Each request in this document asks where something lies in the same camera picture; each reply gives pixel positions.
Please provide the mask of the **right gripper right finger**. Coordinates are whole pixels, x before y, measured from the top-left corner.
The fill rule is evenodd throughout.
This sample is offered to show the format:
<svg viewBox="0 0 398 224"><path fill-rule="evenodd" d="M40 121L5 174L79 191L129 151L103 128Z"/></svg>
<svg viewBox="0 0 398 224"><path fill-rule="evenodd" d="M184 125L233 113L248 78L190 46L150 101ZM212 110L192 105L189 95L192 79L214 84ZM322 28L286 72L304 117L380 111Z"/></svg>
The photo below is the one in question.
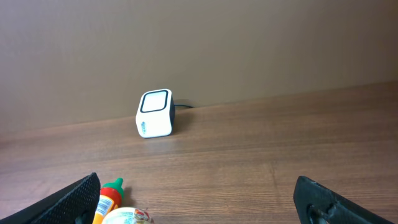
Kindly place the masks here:
<svg viewBox="0 0 398 224"><path fill-rule="evenodd" d="M392 224L306 176L298 177L293 199L304 224Z"/></svg>

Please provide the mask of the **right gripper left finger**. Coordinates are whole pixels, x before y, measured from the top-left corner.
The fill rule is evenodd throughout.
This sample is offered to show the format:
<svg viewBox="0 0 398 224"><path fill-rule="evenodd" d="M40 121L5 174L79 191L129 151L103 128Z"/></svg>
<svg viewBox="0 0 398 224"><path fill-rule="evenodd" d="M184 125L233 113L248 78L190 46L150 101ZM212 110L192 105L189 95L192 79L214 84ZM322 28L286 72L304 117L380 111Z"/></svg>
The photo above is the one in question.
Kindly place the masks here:
<svg viewBox="0 0 398 224"><path fill-rule="evenodd" d="M39 202L1 219L1 224L92 224L100 199L95 172Z"/></svg>

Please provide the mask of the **red sauce bottle green cap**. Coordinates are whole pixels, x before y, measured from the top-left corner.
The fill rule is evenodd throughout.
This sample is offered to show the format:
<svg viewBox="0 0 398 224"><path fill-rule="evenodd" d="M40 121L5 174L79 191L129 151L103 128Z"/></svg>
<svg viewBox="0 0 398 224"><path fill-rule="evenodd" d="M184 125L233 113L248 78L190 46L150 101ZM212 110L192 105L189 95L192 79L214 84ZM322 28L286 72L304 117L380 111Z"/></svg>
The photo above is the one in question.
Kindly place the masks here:
<svg viewBox="0 0 398 224"><path fill-rule="evenodd" d="M108 182L102 186L93 224L102 224L109 212L121 206L124 199L122 185L123 178L117 178L114 182Z"/></svg>

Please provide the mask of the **green lid white jar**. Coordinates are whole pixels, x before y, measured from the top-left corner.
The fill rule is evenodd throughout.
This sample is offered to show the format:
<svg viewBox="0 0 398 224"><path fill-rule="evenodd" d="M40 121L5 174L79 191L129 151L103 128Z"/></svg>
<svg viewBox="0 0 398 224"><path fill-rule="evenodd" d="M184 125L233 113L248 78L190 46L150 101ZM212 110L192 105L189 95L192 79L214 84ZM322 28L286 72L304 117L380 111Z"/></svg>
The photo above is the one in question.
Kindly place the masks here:
<svg viewBox="0 0 398 224"><path fill-rule="evenodd" d="M145 210L121 207L109 212L102 224L154 224L154 220Z"/></svg>

